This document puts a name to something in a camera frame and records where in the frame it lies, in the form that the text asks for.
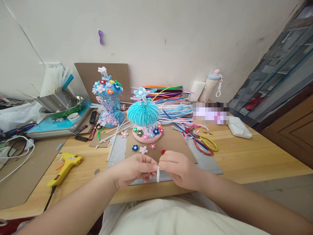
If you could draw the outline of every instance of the wooden door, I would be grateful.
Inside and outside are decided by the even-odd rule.
[[[261,134],[313,169],[313,95]]]

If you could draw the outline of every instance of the plastic bag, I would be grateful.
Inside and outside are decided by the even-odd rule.
[[[7,132],[31,122],[39,124],[46,117],[39,113],[41,107],[41,104],[33,102],[0,110],[0,129]]]

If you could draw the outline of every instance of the notebook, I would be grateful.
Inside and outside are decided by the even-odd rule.
[[[91,102],[83,102],[82,104],[83,108],[78,113],[80,117],[75,123],[70,122],[67,118],[62,122],[57,122],[56,119],[47,117],[40,124],[30,129],[27,132],[27,136],[33,139],[39,139],[71,135],[79,128],[80,124],[91,111]]]

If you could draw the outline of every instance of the gray cutting mat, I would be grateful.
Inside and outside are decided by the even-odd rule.
[[[120,135],[116,136],[116,140],[112,149],[108,167],[112,167],[115,164],[118,164],[125,159],[126,141],[127,139],[122,138]],[[212,172],[216,175],[223,174],[221,168],[218,166],[218,164],[216,163],[216,161],[214,160],[212,156],[207,156],[201,153],[196,148],[193,140],[190,139],[189,137],[187,138],[186,142],[198,162],[198,164],[196,165],[200,169]],[[160,181],[169,181],[169,180],[172,180],[172,178],[168,175],[168,173],[166,173],[165,171],[160,171]],[[152,183],[156,181],[157,181],[157,175],[155,175],[154,178],[150,179],[149,182]],[[136,184],[143,184],[143,180],[135,180],[131,185],[136,185]]]

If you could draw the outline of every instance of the purple clip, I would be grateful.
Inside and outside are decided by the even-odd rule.
[[[103,42],[103,32],[100,29],[98,29],[98,34],[99,34],[99,37],[100,37],[100,44],[104,45],[104,42]]]

